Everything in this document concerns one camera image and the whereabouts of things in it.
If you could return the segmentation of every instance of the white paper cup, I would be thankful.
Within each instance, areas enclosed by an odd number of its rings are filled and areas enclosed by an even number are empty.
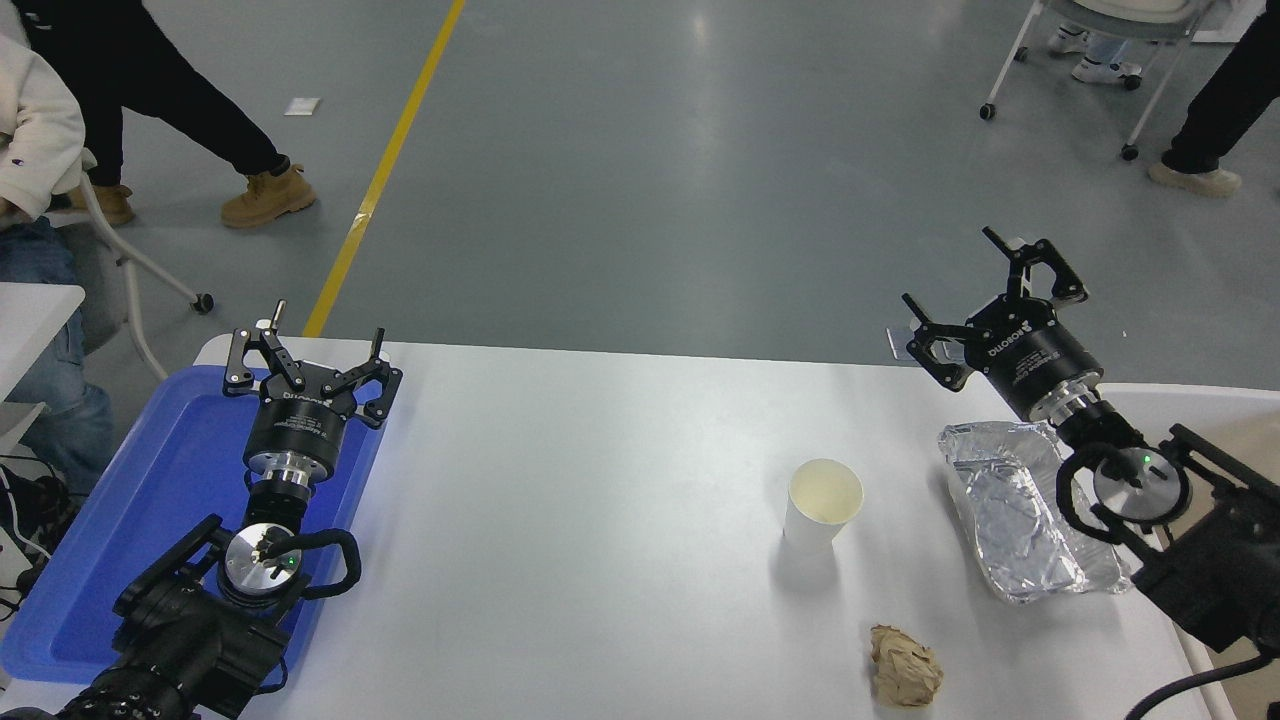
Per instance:
[[[863,483],[835,460],[810,460],[791,475],[782,534],[800,550],[831,547],[831,541],[863,507]]]

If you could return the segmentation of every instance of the gray floor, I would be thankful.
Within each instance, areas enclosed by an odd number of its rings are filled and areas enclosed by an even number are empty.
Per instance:
[[[321,195],[224,229],[236,176],[127,120],[125,237],[219,304],[198,318],[148,287],[147,331],[177,368],[276,297],[301,332],[448,4],[151,9]],[[959,322],[1001,290],[989,224],[1053,240],[1084,278],[1092,300],[1062,318],[1108,379],[1280,389],[1280,111],[1230,156],[1245,184],[1226,201],[1144,177],[1222,46],[1188,53],[1132,164],[1116,151],[1155,82],[1083,86],[1042,46],[984,123],[1025,9],[470,0],[324,334],[888,364],[904,291]],[[282,117],[294,96],[324,101]],[[123,338],[90,374],[122,425],[154,389]]]

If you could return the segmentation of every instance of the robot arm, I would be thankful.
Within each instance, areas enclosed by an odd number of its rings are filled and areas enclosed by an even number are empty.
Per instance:
[[[119,659],[60,712],[24,707],[0,720],[188,720],[197,705],[238,717],[255,696],[283,687],[262,685],[276,666],[288,678],[289,633],[279,625],[289,611],[360,579],[355,537],[302,533],[302,518],[312,486],[333,475],[346,424],[379,428],[401,370],[380,357],[381,329],[369,360],[346,373],[294,361],[275,334],[283,309],[280,301],[270,320],[233,333],[223,378],[224,395],[259,396],[243,455],[250,497],[241,529],[209,515],[125,588],[113,607],[124,619],[111,642]],[[251,351],[266,360],[261,382],[244,365]],[[357,402],[356,389],[370,382],[381,393]],[[312,585],[302,553],[332,544],[342,550],[346,575]],[[205,588],[210,571],[219,592]]]
[[[1153,693],[1130,717],[1174,692],[1280,656],[1280,488],[1181,425],[1151,447],[1102,400],[1102,366],[1057,320],[1057,309],[1088,297],[1079,277],[1047,240],[1015,249],[991,228],[983,233],[1009,259],[1005,292],[964,325],[934,323],[904,295],[920,322],[908,351],[947,389],[959,392],[972,372],[980,372],[1019,418],[1048,421],[1074,451],[1057,475],[1066,521],[1132,550],[1143,562],[1134,585],[1206,646],[1222,651],[1243,637],[1258,648],[1256,661]],[[1055,273],[1051,299],[1032,296],[1027,286],[1037,264]],[[964,365],[937,359],[933,347],[942,341],[964,346]],[[1098,502],[1089,514],[1098,524],[1085,523],[1073,505],[1069,484],[1084,469],[1093,471]],[[1211,487],[1213,510],[1165,550],[1152,548],[1133,527],[1149,532],[1183,515],[1190,498],[1188,471]]]

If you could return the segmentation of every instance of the crumpled foil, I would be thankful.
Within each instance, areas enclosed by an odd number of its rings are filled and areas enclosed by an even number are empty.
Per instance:
[[[938,447],[955,469],[947,489],[978,568],[996,596],[1024,605],[1057,593],[1132,587],[1115,550],[1057,510],[1057,434],[1044,423],[947,425]],[[1088,500],[1071,482],[1076,507]]]

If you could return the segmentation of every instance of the person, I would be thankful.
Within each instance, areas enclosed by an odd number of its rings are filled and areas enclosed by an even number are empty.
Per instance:
[[[1147,176],[1206,197],[1229,197],[1240,176],[1219,160],[1280,96],[1280,0],[1266,9],[1187,108],[1187,120]]]
[[[41,217],[81,173],[84,124],[47,63],[0,35],[0,282],[74,284],[72,255]],[[8,400],[44,402],[22,443],[88,493],[113,455],[111,405],[84,382],[79,310],[18,380]]]
[[[1124,85],[1125,78],[1140,76],[1142,65],[1125,63],[1129,41],[1091,32],[1075,23],[1062,23],[1048,38],[1051,55],[1083,53],[1084,58],[1074,68],[1071,77],[1091,85]]]
[[[225,95],[192,68],[141,0],[13,0],[31,49],[76,95],[99,165],[90,181],[111,224],[133,219],[120,184],[124,164],[122,108],[159,118],[248,178],[248,190],[223,205],[233,228],[270,223],[316,200],[302,167]],[[83,197],[72,193],[83,209]]]

